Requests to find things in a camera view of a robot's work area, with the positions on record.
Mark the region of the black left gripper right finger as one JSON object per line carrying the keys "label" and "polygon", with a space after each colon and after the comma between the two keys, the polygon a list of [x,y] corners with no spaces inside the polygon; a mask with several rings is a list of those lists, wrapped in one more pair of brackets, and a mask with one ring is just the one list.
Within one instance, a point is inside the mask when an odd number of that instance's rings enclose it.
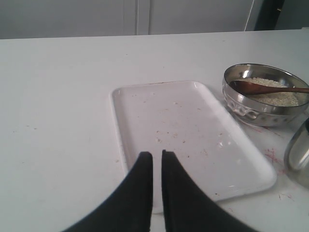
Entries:
{"label": "black left gripper right finger", "polygon": [[163,150],[161,164],[166,231],[244,231],[244,224],[220,208],[195,184],[175,153]]}

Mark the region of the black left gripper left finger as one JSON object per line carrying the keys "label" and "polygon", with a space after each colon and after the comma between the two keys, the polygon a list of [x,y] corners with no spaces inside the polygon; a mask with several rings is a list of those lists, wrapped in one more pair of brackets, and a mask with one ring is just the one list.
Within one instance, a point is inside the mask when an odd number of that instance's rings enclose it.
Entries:
{"label": "black left gripper left finger", "polygon": [[125,179],[67,232],[148,232],[153,208],[153,157],[141,152]]}

